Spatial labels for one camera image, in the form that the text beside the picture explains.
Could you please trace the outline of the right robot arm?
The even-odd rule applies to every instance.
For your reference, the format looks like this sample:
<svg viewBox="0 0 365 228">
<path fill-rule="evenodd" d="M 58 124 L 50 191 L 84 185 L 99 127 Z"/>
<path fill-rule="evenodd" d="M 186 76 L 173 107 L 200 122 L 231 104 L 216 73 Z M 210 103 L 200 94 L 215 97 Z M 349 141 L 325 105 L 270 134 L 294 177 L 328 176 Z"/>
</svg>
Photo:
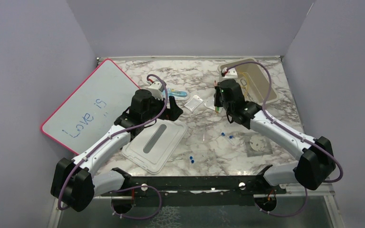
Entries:
<svg viewBox="0 0 365 228">
<path fill-rule="evenodd" d="M 335 170 L 332 144 L 324 136 L 314 138 L 300 133 L 272 117 L 261 105 L 246 101 L 241 86 L 234 79 L 223 80 L 215 86 L 216 107 L 223 107 L 228 121 L 256 131 L 272 140 L 296 162 L 271 166 L 255 180 L 255 187 L 267 193 L 280 184 L 298 183 L 316 190 Z"/>
</svg>

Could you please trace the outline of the green stirring stick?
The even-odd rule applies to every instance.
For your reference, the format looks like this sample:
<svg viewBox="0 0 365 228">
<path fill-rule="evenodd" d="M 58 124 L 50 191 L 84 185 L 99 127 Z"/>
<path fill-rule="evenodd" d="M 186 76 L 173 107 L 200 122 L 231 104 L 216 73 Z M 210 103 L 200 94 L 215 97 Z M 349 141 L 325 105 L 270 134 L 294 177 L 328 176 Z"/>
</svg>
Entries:
<svg viewBox="0 0 365 228">
<path fill-rule="evenodd" d="M 220 97 L 221 97 L 221 93 L 220 93 L 220 88 L 219 85 L 216 81 L 214 81 L 214 89 L 215 89 L 215 94 L 214 94 L 214 106 L 215 106 L 215 112 L 216 113 L 220 113 Z"/>
</svg>

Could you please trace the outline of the tan rubber tubing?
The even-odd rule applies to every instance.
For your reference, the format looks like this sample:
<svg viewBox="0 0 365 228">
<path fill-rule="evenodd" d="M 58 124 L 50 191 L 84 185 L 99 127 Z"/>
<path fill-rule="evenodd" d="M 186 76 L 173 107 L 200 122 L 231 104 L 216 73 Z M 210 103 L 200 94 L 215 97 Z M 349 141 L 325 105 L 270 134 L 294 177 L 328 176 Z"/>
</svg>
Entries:
<svg viewBox="0 0 365 228">
<path fill-rule="evenodd" d="M 259 94 L 259 89 L 255 86 L 254 81 L 251 79 L 248 73 L 241 73 L 241 77 L 246 81 L 246 91 L 249 94 L 250 91 L 254 94 Z"/>
</svg>

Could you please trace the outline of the beige plastic bin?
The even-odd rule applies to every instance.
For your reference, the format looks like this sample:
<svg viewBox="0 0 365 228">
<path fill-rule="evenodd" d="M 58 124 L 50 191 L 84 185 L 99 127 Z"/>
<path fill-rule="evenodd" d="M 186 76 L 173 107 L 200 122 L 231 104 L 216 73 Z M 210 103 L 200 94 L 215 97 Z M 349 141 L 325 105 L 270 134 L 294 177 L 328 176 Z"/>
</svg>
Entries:
<svg viewBox="0 0 365 228">
<path fill-rule="evenodd" d="M 261 66 L 255 64 L 255 62 L 256 59 L 251 57 L 227 62 L 218 65 L 218 72 L 221 74 L 221 70 L 225 67 L 235 68 L 238 73 L 238 78 L 235 80 L 240 84 L 245 100 L 253 101 L 261 105 L 269 89 L 269 80 L 265 70 Z M 249 94 L 247 93 L 245 88 L 246 81 L 241 77 L 241 73 L 248 73 L 250 75 L 255 86 L 259 89 L 259 94 L 254 94 L 251 91 Z"/>
</svg>

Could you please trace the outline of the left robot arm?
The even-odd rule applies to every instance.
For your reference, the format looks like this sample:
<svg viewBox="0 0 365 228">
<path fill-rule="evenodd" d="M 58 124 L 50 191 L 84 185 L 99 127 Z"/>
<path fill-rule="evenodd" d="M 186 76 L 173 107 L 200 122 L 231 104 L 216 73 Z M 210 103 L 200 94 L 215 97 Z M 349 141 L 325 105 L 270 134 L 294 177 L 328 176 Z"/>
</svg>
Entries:
<svg viewBox="0 0 365 228">
<path fill-rule="evenodd" d="M 183 114 L 173 96 L 155 96 L 148 89 L 135 91 L 129 107 L 115 120 L 109 131 L 85 152 L 56 164 L 50 189 L 58 199 L 59 210 L 80 212 L 93 197 L 114 190 L 125 195 L 130 190 L 127 173 L 118 169 L 94 177 L 100 166 L 116 151 L 137 138 L 145 127 L 157 120 L 176 121 Z"/>
</svg>

